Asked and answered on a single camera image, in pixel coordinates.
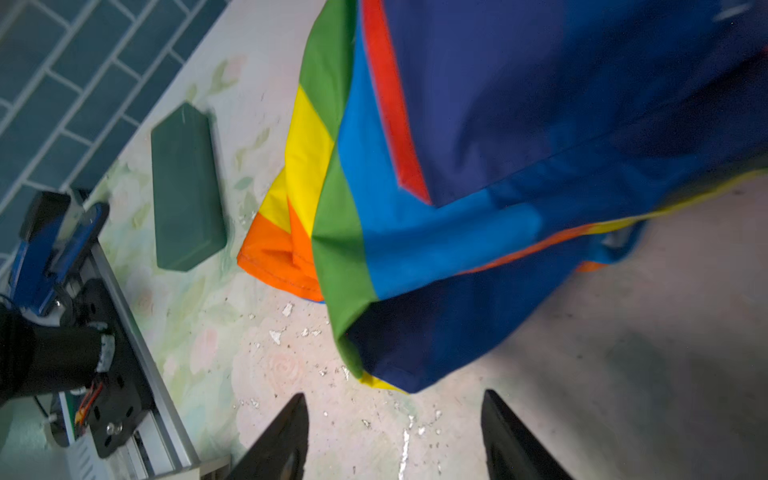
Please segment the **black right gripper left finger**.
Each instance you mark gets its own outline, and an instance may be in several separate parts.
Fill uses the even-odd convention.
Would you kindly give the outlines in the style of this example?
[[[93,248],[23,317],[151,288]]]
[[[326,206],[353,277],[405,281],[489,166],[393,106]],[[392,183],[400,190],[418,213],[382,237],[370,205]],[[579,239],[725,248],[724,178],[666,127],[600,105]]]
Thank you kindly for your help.
[[[301,480],[309,446],[309,413],[295,394],[226,477],[227,480]]]

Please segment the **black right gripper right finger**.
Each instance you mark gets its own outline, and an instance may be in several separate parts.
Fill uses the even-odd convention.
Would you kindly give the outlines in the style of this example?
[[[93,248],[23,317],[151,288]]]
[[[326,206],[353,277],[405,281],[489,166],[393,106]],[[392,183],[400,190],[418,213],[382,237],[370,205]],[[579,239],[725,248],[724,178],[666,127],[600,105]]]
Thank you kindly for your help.
[[[491,480],[573,479],[491,389],[483,397],[481,430]]]

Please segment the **rainbow striped shorts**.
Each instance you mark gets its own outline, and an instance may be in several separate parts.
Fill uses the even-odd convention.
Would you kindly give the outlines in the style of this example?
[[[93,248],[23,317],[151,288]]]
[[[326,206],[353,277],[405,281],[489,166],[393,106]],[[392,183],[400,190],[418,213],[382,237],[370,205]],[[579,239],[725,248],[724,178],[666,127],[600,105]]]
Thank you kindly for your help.
[[[416,393],[766,148],[763,1],[328,1],[237,261]]]

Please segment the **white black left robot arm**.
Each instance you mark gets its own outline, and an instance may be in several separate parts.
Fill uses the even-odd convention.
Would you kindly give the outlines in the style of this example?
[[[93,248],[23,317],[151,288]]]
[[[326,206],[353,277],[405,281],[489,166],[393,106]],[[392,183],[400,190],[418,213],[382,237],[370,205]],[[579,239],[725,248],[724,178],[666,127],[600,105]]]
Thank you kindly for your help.
[[[1,402],[88,386],[110,370],[116,340],[90,326],[49,327],[1,307]]]

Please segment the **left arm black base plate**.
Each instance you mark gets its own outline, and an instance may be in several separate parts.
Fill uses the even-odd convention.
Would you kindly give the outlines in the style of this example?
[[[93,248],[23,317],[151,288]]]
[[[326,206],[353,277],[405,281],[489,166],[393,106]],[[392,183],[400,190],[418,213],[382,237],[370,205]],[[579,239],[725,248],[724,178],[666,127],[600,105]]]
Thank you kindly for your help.
[[[89,433],[105,459],[131,439],[155,402],[103,280],[86,281],[75,296],[74,324],[108,331],[116,340],[110,370],[97,375],[73,401],[75,433]]]

